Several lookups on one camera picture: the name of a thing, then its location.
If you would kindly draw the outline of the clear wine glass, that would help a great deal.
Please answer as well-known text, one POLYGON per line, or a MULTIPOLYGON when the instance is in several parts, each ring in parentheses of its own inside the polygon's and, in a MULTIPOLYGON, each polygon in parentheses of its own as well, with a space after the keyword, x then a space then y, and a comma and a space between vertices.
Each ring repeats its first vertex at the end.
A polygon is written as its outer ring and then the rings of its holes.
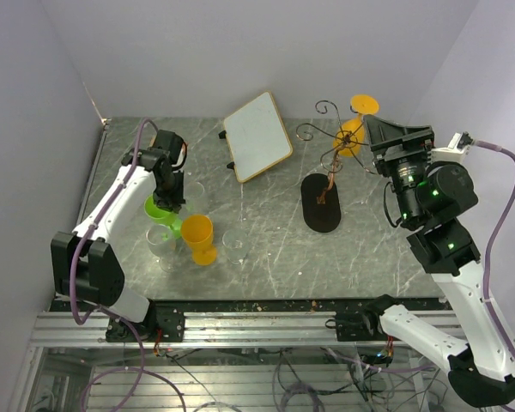
POLYGON ((173 230, 168 226, 154 224, 146 232, 146 241, 161 270, 172 271, 181 256, 181 244, 173 230))
POLYGON ((184 187, 185 215, 204 215, 207 207, 207 194, 200 182, 190 182, 184 187))

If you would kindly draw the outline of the green plastic wine glass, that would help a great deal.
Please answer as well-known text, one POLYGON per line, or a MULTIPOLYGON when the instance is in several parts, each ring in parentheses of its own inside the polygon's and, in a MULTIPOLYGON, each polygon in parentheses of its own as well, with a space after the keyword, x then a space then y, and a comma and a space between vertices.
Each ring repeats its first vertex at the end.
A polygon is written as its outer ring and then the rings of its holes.
POLYGON ((176 239, 181 238, 182 220, 178 214, 158 208, 154 203, 153 196, 149 196, 145 200, 143 208, 151 221, 155 224, 169 227, 176 239))

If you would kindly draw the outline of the clear wine glass front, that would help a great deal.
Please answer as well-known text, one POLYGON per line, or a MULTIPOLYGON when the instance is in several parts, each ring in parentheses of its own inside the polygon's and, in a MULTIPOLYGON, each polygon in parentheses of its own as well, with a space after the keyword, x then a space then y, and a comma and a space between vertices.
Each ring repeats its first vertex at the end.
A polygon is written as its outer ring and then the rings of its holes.
POLYGON ((168 226, 154 224, 146 232, 146 241, 161 270, 172 271, 181 256, 181 244, 173 230, 168 226))

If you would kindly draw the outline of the orange plastic wine glass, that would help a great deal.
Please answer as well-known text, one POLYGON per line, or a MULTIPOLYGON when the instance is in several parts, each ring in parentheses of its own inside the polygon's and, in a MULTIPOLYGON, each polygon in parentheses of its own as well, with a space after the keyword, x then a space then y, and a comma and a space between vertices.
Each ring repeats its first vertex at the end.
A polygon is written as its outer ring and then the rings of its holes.
POLYGON ((213 244, 214 226, 208 216, 189 216, 183 221, 180 233, 191 250, 195 264, 208 266, 216 260, 217 250, 213 244))

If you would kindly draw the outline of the clear ribbed glass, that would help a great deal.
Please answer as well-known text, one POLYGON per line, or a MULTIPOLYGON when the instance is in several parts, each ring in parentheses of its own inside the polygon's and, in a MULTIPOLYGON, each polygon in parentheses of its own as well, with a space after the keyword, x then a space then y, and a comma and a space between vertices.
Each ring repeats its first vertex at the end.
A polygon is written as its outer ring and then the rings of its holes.
POLYGON ((249 242, 246 233, 239 228, 227 230, 222 236, 224 252, 233 264, 241 264, 249 251, 249 242))

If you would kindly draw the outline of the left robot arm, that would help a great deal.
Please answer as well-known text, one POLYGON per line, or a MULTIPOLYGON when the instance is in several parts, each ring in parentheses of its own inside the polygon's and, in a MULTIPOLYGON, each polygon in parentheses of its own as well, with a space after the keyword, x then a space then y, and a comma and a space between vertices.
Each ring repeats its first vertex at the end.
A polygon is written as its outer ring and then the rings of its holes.
POLYGON ((135 141, 95 209, 72 231, 54 235, 55 291, 69 298, 73 311, 85 302, 128 320, 127 330, 139 341, 156 334, 155 304, 127 286, 113 245, 146 200, 168 216, 179 213, 186 155, 184 139, 173 131, 158 130, 148 148, 135 141))

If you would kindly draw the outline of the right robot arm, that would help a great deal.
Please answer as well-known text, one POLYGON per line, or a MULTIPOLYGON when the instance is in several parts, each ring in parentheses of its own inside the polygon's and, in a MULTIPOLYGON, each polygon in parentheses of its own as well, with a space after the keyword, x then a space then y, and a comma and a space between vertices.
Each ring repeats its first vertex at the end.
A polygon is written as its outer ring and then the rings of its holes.
POLYGON ((409 230, 410 250, 442 290, 464 336, 448 335, 389 295, 367 305, 362 332, 373 340, 394 337, 426 356, 468 405, 508 408, 515 401, 515 336, 490 291, 490 255, 479 251, 459 220, 478 202, 464 157, 489 143, 457 133, 439 148, 428 126, 373 115, 362 123, 373 164, 397 197, 397 224, 409 230))

